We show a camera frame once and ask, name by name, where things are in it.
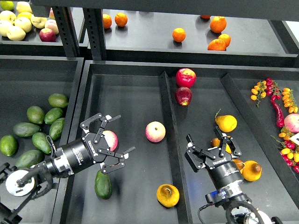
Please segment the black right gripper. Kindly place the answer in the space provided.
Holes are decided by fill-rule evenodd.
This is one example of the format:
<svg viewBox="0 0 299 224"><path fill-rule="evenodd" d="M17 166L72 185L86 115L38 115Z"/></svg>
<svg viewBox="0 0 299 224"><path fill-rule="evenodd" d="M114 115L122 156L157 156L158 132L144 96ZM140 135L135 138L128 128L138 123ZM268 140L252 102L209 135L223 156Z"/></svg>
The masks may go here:
<svg viewBox="0 0 299 224"><path fill-rule="evenodd" d="M215 155L207 149L196 146L191 135L187 134L186 140L188 144L185 158L195 173L202 168L207 168L215 188L221 189L233 182L243 181L239 168L232 160L232 158L239 158L242 153L233 137L223 133L218 126L215 127L214 132L216 137L220 140L218 146L220 157L216 157L215 159ZM231 154L226 152L227 145L231 149Z"/></svg>

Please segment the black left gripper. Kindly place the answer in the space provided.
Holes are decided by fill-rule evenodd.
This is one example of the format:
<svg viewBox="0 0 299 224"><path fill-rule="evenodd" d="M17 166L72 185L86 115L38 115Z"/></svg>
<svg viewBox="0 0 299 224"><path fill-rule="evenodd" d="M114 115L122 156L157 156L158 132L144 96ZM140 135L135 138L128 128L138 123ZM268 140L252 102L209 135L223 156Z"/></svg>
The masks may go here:
<svg viewBox="0 0 299 224"><path fill-rule="evenodd" d="M136 148L130 147L122 153L110 151L108 150L110 147L103 137L106 125L120 117L121 115L115 117L111 117L110 115L103 116L99 112L80 123L79 126L84 131L85 136L61 146L70 173L76 174L95 163L100 164L103 174L108 174L125 167L125 160L128 159L129 153ZM99 121L100 126L96 133L92 133L89 131L89 128L91 123L95 121Z"/></svg>

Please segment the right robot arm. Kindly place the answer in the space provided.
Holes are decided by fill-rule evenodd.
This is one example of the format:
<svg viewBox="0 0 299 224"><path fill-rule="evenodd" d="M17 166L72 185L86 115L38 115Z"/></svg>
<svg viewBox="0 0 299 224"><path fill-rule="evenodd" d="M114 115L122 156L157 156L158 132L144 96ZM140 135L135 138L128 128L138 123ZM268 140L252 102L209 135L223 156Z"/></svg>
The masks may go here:
<svg viewBox="0 0 299 224"><path fill-rule="evenodd" d="M237 165L236 160L242 155L233 137L226 135L218 126L214 129L219 145L202 149L195 145L191 136L186 136L187 150L185 158L194 172L205 168L211 178L215 191L208 193L206 205L222 207L228 224L280 224L278 217L269 217L252 205L252 200L241 190L245 164Z"/></svg>

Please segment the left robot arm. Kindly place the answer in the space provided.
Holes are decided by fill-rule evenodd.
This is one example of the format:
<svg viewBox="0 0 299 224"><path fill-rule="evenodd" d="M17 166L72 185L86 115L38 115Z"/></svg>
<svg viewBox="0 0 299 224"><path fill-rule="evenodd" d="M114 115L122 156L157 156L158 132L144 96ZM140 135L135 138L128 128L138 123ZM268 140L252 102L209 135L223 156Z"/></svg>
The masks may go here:
<svg viewBox="0 0 299 224"><path fill-rule="evenodd" d="M55 177L64 178L77 174L94 164L100 165L100 171L108 174L125 166L129 153L135 149L118 153L111 151L104 137L108 123L119 119L117 115L103 116L97 113L80 123L85 135L66 145L56 147L48 135L46 141L51 147L51 157L30 168L11 167L9 163L1 166L0 172L7 191L13 196L26 196L24 201L11 210L4 204L0 205L0 222L2 224L18 224L22 218L18 213L30 201L42 197L56 187Z"/></svg>

